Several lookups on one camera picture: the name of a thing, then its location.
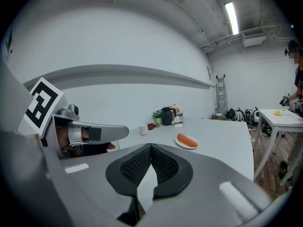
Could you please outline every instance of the ceiling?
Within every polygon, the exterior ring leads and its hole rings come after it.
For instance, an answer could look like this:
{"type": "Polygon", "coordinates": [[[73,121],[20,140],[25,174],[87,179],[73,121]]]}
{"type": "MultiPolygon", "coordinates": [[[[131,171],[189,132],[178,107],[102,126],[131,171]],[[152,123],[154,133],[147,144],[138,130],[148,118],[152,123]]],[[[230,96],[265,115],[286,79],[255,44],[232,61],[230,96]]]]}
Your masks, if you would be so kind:
{"type": "MultiPolygon", "coordinates": [[[[232,35],[224,7],[230,1],[235,6],[239,31],[260,26],[287,25],[287,21],[271,0],[31,0],[30,3],[35,3],[37,10],[23,14],[26,14],[30,26],[35,20],[43,18],[47,11],[55,13],[71,4],[115,3],[152,14],[203,47],[232,35]]],[[[288,31],[289,29],[279,29],[275,36],[286,37],[289,35],[288,31]]]]}

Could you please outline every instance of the sausage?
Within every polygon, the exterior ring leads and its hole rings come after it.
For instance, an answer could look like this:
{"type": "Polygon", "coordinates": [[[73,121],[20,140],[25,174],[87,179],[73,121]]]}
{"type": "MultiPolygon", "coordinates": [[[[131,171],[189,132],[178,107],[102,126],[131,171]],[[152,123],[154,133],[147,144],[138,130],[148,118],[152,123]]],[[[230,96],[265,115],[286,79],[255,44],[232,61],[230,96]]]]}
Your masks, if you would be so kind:
{"type": "Polygon", "coordinates": [[[194,140],[190,139],[189,137],[187,137],[186,135],[184,134],[178,134],[177,135],[177,139],[179,141],[181,141],[182,143],[190,146],[190,147],[197,147],[198,146],[198,143],[195,142],[194,140]]]}

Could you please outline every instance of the fluorescent light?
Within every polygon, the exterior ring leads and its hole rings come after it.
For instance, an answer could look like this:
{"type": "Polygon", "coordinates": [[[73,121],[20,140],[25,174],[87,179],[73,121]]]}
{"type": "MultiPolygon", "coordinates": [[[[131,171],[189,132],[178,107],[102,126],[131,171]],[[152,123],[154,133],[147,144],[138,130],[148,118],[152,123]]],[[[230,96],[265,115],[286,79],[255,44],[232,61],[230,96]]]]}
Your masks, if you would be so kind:
{"type": "Polygon", "coordinates": [[[237,22],[235,8],[233,7],[233,3],[232,2],[226,3],[225,7],[229,16],[229,20],[232,24],[232,34],[237,35],[239,33],[239,29],[238,29],[238,22],[237,22]]]}

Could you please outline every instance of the table leg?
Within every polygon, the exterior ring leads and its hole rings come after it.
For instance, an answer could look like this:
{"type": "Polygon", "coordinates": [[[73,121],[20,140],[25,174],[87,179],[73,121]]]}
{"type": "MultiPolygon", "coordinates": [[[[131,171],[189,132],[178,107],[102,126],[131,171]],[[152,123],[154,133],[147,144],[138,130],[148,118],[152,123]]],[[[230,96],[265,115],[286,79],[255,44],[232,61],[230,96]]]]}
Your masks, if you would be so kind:
{"type": "Polygon", "coordinates": [[[274,153],[274,154],[276,154],[276,153],[275,153],[275,150],[276,150],[277,147],[279,146],[279,142],[280,142],[280,140],[281,140],[282,134],[283,134],[283,131],[279,131],[278,138],[277,138],[276,143],[275,143],[275,145],[274,145],[274,147],[273,147],[273,153],[274,153]]]}
{"type": "Polygon", "coordinates": [[[255,147],[257,145],[257,142],[259,140],[259,136],[260,136],[260,132],[261,132],[261,126],[262,126],[262,115],[259,114],[259,123],[258,123],[258,129],[257,129],[257,135],[256,135],[256,139],[255,139],[255,143],[254,143],[254,146],[253,146],[253,150],[255,150],[255,147]]]}
{"type": "Polygon", "coordinates": [[[303,142],[301,142],[301,146],[300,146],[298,154],[295,157],[294,163],[289,168],[289,171],[287,171],[287,173],[283,177],[283,179],[280,181],[280,184],[279,184],[280,187],[282,187],[286,183],[287,179],[292,175],[292,173],[294,172],[294,169],[297,166],[302,154],[303,154],[303,142]]]}
{"type": "Polygon", "coordinates": [[[262,170],[263,166],[265,165],[266,161],[267,161],[267,158],[270,154],[270,151],[272,149],[272,147],[274,146],[274,143],[275,143],[275,140],[276,140],[276,134],[279,130],[279,127],[274,127],[273,128],[273,131],[271,133],[271,136],[270,136],[270,143],[269,143],[269,146],[267,147],[266,151],[265,151],[265,154],[260,162],[260,164],[258,165],[255,173],[254,173],[254,179],[256,179],[256,177],[259,175],[260,171],[262,170]]]}

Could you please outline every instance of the small white table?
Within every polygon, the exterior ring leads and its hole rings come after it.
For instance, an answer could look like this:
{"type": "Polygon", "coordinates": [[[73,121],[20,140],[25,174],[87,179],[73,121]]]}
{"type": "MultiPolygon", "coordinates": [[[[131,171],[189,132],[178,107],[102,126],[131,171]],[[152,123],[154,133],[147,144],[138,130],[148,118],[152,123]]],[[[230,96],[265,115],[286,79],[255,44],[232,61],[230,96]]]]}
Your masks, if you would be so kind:
{"type": "MultiPolygon", "coordinates": [[[[258,123],[258,130],[257,130],[257,136],[256,141],[254,144],[254,149],[256,147],[257,141],[260,136],[261,131],[261,125],[262,125],[262,118],[264,118],[269,125],[272,128],[271,137],[270,137],[270,143],[267,147],[265,154],[258,165],[255,173],[254,173],[254,179],[259,175],[260,171],[262,170],[263,166],[265,165],[267,158],[269,157],[270,151],[274,146],[275,140],[276,140],[276,134],[279,132],[277,141],[276,141],[276,148],[278,146],[279,140],[281,139],[282,133],[285,132],[303,132],[303,118],[296,115],[295,113],[292,113],[288,110],[282,110],[279,109],[282,115],[274,115],[276,109],[259,109],[260,111],[260,117],[259,117],[259,123],[258,123]]],[[[300,159],[300,154],[297,155],[293,166],[290,166],[289,171],[284,176],[284,178],[280,182],[280,186],[283,186],[287,179],[291,176],[291,174],[294,171],[294,168],[300,159]]]]}
{"type": "Polygon", "coordinates": [[[245,122],[181,118],[182,127],[161,125],[147,135],[140,135],[139,129],[119,140],[121,149],[144,143],[158,143],[182,148],[175,142],[178,133],[196,139],[196,149],[184,149],[223,161],[231,168],[253,180],[254,161],[250,134],[245,122]]]}

